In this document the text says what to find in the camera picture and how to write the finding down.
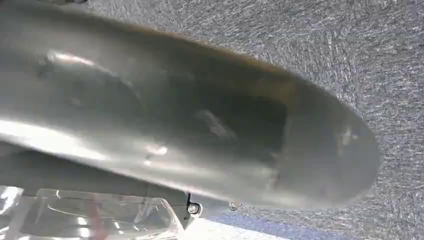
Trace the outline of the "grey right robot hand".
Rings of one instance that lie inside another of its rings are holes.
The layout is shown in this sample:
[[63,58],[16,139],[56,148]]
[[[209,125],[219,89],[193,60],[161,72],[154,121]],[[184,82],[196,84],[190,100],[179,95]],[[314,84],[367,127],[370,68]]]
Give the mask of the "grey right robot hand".
[[333,209],[380,168],[372,130],[281,67],[51,1],[0,3],[0,183]]

